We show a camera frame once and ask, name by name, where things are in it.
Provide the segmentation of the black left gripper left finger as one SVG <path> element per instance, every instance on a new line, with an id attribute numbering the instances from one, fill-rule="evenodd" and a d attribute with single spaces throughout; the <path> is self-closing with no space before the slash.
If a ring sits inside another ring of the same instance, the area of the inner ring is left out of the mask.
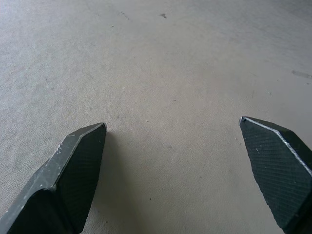
<path id="1" fill-rule="evenodd" d="M 97 188 L 105 137 L 103 122 L 67 135 L 0 217 L 0 234 L 80 234 Z"/>

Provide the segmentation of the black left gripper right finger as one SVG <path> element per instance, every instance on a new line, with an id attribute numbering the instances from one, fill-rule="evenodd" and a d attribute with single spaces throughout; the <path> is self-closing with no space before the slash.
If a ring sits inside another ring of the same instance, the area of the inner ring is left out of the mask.
<path id="1" fill-rule="evenodd" d="M 253 176 L 285 234 L 312 234 L 312 150 L 291 130 L 239 120 Z"/>

